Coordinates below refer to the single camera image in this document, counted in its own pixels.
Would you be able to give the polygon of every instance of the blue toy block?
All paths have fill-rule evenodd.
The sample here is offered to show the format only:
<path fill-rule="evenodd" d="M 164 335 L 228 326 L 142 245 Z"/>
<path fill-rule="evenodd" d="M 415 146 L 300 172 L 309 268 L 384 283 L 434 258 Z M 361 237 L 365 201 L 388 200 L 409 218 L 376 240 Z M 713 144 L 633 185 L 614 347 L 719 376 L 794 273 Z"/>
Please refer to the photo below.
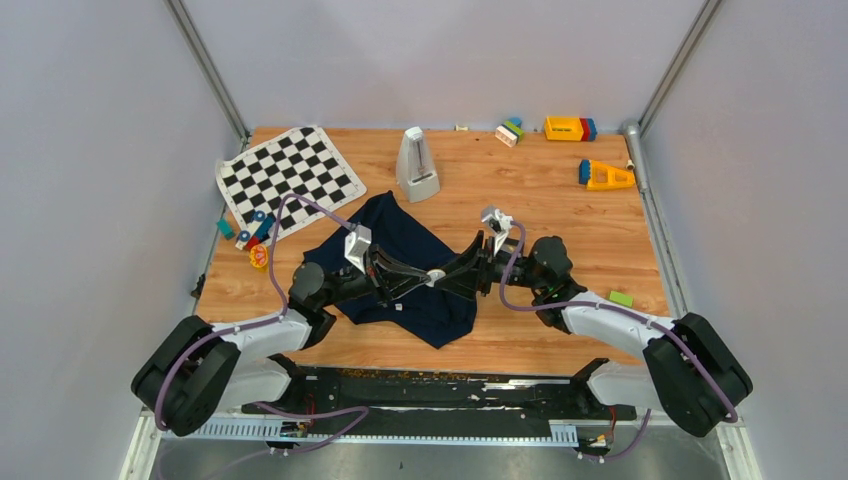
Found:
<path fill-rule="evenodd" d="M 217 225 L 218 225 L 218 230 L 221 231 L 221 234 L 224 235 L 224 238 L 226 238 L 227 240 L 236 236 L 235 232 L 233 232 L 233 229 L 230 227 L 230 224 L 227 223 L 227 221 L 224 220 L 223 218 L 218 220 Z"/>
<path fill-rule="evenodd" d="M 583 161 L 580 162 L 577 181 L 580 182 L 580 185 L 586 185 L 589 183 L 590 178 L 592 178 L 592 165 L 588 159 L 584 158 Z"/>
<path fill-rule="evenodd" d="M 589 141 L 594 142 L 598 138 L 598 129 L 595 128 L 595 121 L 587 118 L 586 123 L 589 124 Z"/>
<path fill-rule="evenodd" d="M 271 225 L 273 225 L 273 224 L 274 224 L 274 216 L 273 215 L 266 216 L 265 220 L 262 221 L 262 225 L 259 225 L 259 228 L 256 229 L 256 232 L 254 232 L 253 236 L 256 237 L 256 238 L 259 238 L 259 239 L 264 238 L 265 235 L 268 233 L 268 230 L 271 229 Z"/>

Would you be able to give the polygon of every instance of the green block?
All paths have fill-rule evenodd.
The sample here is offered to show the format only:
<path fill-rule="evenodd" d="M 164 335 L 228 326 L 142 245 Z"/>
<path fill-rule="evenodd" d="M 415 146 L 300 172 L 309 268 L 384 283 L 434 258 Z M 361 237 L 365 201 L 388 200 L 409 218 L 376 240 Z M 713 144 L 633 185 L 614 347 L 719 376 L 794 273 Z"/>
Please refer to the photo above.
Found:
<path fill-rule="evenodd" d="M 615 290 L 610 290 L 609 300 L 610 302 L 615 302 L 619 305 L 624 305 L 625 307 L 633 306 L 633 297 L 621 292 L 616 292 Z"/>
<path fill-rule="evenodd" d="M 524 138 L 524 130 L 522 130 L 516 124 L 507 120 L 503 123 L 503 125 L 504 125 L 504 127 L 506 127 L 507 130 L 511 131 L 512 133 L 514 133 L 518 137 L 519 142 L 521 141 L 522 138 Z"/>

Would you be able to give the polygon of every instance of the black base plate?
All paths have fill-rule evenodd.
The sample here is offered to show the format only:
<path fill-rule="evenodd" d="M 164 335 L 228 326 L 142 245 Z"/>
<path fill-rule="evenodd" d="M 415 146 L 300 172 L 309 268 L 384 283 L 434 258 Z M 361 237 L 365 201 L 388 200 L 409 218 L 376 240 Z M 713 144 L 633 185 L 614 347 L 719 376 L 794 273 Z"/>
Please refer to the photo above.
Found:
<path fill-rule="evenodd" d="M 396 408 L 372 408 L 353 432 L 359 435 L 549 437 L 549 420 L 610 419 L 607 407 L 586 406 L 580 401 L 585 399 L 585 391 L 565 383 L 568 377 L 323 367 L 301 370 L 306 378 L 293 381 L 289 391 L 302 393 L 302 398 L 290 398 L 280 405 L 287 411 L 305 413 L 312 401 L 315 411 L 322 413 L 358 405 Z M 243 411 L 265 413 L 252 405 L 244 406 Z M 617 406 L 616 416 L 634 420 L 636 412 L 633 407 Z M 335 433 L 351 417 L 318 420 L 309 432 Z"/>

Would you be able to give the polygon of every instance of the white wall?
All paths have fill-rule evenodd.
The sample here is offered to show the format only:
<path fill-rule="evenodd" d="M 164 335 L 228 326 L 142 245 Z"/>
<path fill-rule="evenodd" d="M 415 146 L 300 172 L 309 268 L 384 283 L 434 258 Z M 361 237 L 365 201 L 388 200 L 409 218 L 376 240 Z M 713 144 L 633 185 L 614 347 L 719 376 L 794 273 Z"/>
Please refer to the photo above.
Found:
<path fill-rule="evenodd" d="M 727 1 L 647 137 L 695 311 L 769 480 L 845 478 L 848 3 Z"/>
<path fill-rule="evenodd" d="M 638 117 L 702 0 L 187 0 L 251 127 Z"/>
<path fill-rule="evenodd" d="M 161 1 L 2 0 L 0 65 L 0 478 L 113 479 L 236 140 Z"/>

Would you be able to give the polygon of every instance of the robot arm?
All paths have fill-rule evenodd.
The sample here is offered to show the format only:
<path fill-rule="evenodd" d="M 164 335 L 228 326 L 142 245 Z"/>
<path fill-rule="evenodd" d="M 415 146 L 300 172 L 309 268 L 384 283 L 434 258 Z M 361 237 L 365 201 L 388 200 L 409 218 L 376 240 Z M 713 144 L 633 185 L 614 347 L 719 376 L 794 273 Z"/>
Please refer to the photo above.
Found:
<path fill-rule="evenodd" d="M 233 332 L 198 350 L 183 365 L 168 389 L 163 410 L 166 423 L 179 436 L 187 435 L 217 410 L 257 401 L 283 399 L 294 364 L 279 352 L 309 348 L 320 342 L 335 322 L 325 307 L 364 295 L 380 302 L 396 300 L 423 286 L 445 290 L 469 300 L 486 295 L 500 282 L 515 248 L 508 239 L 510 217 L 489 207 L 483 221 L 494 236 L 477 233 L 471 245 L 455 260 L 424 271 L 399 262 L 376 244 L 370 232 L 356 227 L 346 238 L 345 256 L 351 263 L 338 272 L 305 263 L 294 273 L 289 307 L 277 313 L 239 322 L 247 325 L 278 317 L 254 330 Z M 585 335 L 637 358 L 645 365 L 625 366 L 597 359 L 575 375 L 587 386 L 587 401 L 603 405 L 632 405 L 664 410 L 682 429 L 704 436 L 727 415 L 723 404 L 674 342 L 656 327 L 680 337 L 705 366 L 732 404 L 738 405 L 752 390 L 751 380 L 709 322 L 689 313 L 679 320 L 639 315 L 643 325 L 626 315 L 599 308 L 609 303 L 571 277 L 572 262 L 560 237 L 542 237 L 524 256 L 518 252 L 507 278 L 508 285 L 533 292 L 534 306 L 563 301 L 589 302 L 593 306 L 568 306 L 536 311 L 542 322 L 568 334 Z M 184 319 L 157 349 L 133 380 L 132 391 L 153 408 L 167 371 L 175 359 L 198 338 L 219 328 L 196 316 Z"/>

